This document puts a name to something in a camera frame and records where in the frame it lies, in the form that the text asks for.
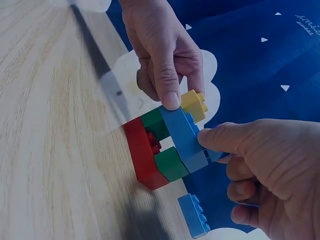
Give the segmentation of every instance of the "wrist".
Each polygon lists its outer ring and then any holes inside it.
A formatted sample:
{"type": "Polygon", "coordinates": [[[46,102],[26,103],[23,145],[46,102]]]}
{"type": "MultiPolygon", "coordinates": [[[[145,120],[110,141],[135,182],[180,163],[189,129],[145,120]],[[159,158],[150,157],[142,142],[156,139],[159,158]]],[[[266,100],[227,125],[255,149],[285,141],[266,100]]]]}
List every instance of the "wrist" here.
{"type": "Polygon", "coordinates": [[[159,3],[166,3],[167,0],[118,0],[122,9],[134,7],[134,6],[140,6],[143,7],[145,5],[149,4],[159,4],[159,3]]]}

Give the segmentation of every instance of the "red lego brick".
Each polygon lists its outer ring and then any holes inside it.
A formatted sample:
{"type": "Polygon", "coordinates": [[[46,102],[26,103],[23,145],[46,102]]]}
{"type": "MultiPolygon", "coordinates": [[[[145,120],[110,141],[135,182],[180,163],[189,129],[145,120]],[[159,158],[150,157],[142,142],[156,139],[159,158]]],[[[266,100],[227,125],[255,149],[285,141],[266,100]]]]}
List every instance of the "red lego brick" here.
{"type": "Polygon", "coordinates": [[[169,184],[158,171],[154,155],[160,152],[161,145],[147,133],[140,117],[123,125],[129,145],[136,179],[151,191],[169,184]]]}

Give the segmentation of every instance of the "yellow lego brick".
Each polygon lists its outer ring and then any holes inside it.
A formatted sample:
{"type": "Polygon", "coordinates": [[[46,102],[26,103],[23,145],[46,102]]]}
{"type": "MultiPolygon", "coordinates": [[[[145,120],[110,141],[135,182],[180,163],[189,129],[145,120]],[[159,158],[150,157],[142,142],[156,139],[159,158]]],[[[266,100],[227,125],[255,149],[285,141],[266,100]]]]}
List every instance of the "yellow lego brick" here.
{"type": "Polygon", "coordinates": [[[181,108],[185,113],[190,113],[194,122],[198,123],[206,118],[205,113],[208,111],[204,101],[202,93],[197,94],[195,90],[191,90],[181,96],[181,108]]]}

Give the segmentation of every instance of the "fingernail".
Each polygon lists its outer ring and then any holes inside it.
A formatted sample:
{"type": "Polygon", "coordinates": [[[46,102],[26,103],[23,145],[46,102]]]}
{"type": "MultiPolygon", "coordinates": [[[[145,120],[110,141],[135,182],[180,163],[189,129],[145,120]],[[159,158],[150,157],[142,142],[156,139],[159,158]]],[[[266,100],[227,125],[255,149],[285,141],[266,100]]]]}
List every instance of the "fingernail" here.
{"type": "Polygon", "coordinates": [[[243,185],[243,184],[240,184],[236,187],[236,192],[239,194],[239,195],[243,195],[245,194],[245,191],[246,191],[246,187],[243,185]]]}
{"type": "Polygon", "coordinates": [[[181,100],[175,92],[166,92],[163,95],[163,105],[168,110],[176,110],[181,105],[181,100]]]}

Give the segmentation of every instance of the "toy building block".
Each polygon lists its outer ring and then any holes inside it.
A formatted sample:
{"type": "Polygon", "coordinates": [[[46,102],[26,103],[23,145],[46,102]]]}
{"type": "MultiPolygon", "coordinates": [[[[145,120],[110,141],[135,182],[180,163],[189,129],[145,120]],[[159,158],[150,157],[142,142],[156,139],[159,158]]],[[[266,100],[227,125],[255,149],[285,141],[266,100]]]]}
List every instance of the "toy building block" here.
{"type": "Polygon", "coordinates": [[[143,114],[140,118],[143,122],[145,130],[148,133],[153,133],[155,139],[158,141],[162,141],[170,136],[158,107],[143,114]]]}
{"type": "Polygon", "coordinates": [[[142,120],[137,117],[123,125],[134,166],[136,179],[151,191],[165,186],[169,181],[157,168],[154,155],[161,145],[152,133],[147,133],[142,120]]]}
{"type": "Polygon", "coordinates": [[[154,159],[159,172],[171,183],[189,174],[174,146],[158,153],[154,159]]]}
{"type": "Polygon", "coordinates": [[[199,200],[195,195],[187,194],[178,198],[186,225],[193,239],[205,236],[210,232],[210,227],[206,224],[207,219],[202,214],[203,209],[199,205],[199,200]]]}
{"type": "Polygon", "coordinates": [[[169,111],[163,106],[159,107],[172,141],[181,161],[189,173],[193,173],[208,165],[206,155],[200,146],[197,136],[182,110],[178,108],[169,111]]]}
{"type": "MultiPolygon", "coordinates": [[[[190,126],[192,127],[194,134],[197,136],[200,131],[199,131],[198,126],[194,123],[193,117],[191,116],[190,113],[186,113],[185,117],[188,120],[190,126]]],[[[222,152],[212,151],[212,150],[206,149],[204,147],[202,149],[204,151],[206,159],[211,162],[215,162],[215,161],[219,160],[221,158],[221,155],[223,154],[222,152]]]]}
{"type": "Polygon", "coordinates": [[[196,93],[195,90],[186,92],[181,96],[181,108],[185,113],[193,116],[194,122],[198,123],[206,118],[208,108],[204,103],[205,97],[202,93],[196,93]]]}
{"type": "Polygon", "coordinates": [[[208,157],[211,160],[211,162],[218,161],[221,158],[222,154],[223,154],[223,152],[212,151],[210,149],[205,149],[205,151],[207,152],[208,157]]]}

